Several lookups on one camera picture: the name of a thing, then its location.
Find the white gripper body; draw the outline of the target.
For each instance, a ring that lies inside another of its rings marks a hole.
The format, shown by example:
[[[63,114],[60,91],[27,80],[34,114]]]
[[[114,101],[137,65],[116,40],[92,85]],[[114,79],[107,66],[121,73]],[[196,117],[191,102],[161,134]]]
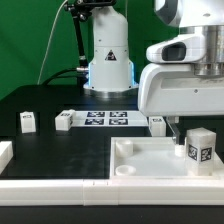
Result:
[[[224,77],[195,76],[191,64],[149,64],[141,74],[138,109],[150,116],[224,115]]]

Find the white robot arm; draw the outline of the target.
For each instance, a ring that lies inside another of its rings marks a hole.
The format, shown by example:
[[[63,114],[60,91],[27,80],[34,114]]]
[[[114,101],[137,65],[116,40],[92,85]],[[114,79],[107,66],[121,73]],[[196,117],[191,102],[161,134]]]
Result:
[[[136,91],[147,117],[178,117],[224,143],[224,0],[139,0],[126,20],[93,10],[94,57],[86,93]]]

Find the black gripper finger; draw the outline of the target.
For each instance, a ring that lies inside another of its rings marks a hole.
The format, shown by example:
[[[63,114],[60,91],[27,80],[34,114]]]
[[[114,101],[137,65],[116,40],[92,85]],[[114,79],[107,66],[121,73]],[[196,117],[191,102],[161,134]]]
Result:
[[[180,144],[180,132],[177,127],[179,124],[179,118],[175,116],[167,116],[166,117],[167,124],[169,126],[169,129],[172,132],[172,139],[176,145]]]

